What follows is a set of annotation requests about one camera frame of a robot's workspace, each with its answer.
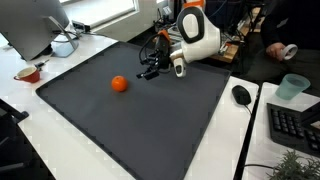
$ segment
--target person's hand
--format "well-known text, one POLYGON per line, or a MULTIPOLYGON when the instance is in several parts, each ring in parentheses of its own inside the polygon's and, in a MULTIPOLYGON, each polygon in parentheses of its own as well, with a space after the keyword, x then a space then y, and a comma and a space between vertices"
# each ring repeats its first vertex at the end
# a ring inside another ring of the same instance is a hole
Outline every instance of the person's hand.
POLYGON ((273 57, 279 61, 283 60, 283 57, 281 56, 281 51, 284 49, 285 46, 282 43, 273 43, 270 46, 267 47, 266 52, 270 57, 273 57))

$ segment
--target black table surface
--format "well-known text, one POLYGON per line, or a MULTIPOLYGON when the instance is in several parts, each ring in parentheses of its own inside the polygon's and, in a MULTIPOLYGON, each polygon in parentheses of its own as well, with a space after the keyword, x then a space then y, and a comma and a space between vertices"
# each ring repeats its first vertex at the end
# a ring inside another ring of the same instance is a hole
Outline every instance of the black table surface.
POLYGON ((147 68, 140 48, 118 42, 36 92, 133 177, 183 179, 230 72, 191 63, 184 78, 172 70, 137 79, 147 68), (111 88, 117 75, 129 82, 125 92, 111 88))

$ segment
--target clear cup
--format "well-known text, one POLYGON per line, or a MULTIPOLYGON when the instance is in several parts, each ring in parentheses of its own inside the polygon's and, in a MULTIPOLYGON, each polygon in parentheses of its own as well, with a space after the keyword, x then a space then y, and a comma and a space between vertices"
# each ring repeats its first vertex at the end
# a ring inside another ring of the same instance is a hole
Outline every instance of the clear cup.
POLYGON ((284 100, 291 100, 310 86, 310 81, 297 74, 287 74, 281 81, 276 95, 284 100))

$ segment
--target white table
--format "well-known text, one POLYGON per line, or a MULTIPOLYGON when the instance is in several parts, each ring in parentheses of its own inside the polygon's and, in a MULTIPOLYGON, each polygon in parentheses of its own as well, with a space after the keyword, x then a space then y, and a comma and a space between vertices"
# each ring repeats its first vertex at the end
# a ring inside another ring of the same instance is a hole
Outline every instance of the white table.
MULTIPOLYGON (((267 114, 267 103, 284 106, 293 110, 303 111, 320 101, 320 98, 305 93, 300 93, 290 101, 278 98, 274 93, 278 86, 264 83, 257 109, 256 119, 252 131, 249 151, 246 164, 263 164, 274 167, 279 163, 279 159, 287 150, 291 148, 274 143, 270 138, 269 121, 267 114)), ((297 151, 303 157, 309 155, 297 151)), ((243 180, 268 179, 268 174, 272 174, 272 169, 249 166, 244 169, 243 180)))
MULTIPOLYGON (((30 62, 21 60, 14 49, 2 47, 0 50, 0 98, 18 111, 30 114, 19 127, 56 179, 134 179, 35 94, 44 83, 115 42, 85 35, 79 48, 66 59, 45 56, 30 62), (46 59, 50 61, 43 67, 39 82, 29 84, 13 80, 19 70, 46 59)), ((237 105, 231 94, 232 87, 238 84, 248 89, 254 102, 258 85, 230 77, 185 179, 233 178, 250 119, 247 109, 237 105)))

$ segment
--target computer mouse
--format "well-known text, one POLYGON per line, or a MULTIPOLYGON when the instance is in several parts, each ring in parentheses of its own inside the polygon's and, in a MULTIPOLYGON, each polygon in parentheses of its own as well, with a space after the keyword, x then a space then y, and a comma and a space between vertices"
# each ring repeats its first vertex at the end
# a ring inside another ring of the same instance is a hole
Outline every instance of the computer mouse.
POLYGON ((251 103, 250 93, 243 86, 236 85, 233 87, 232 94, 236 102, 240 105, 248 105, 251 103))

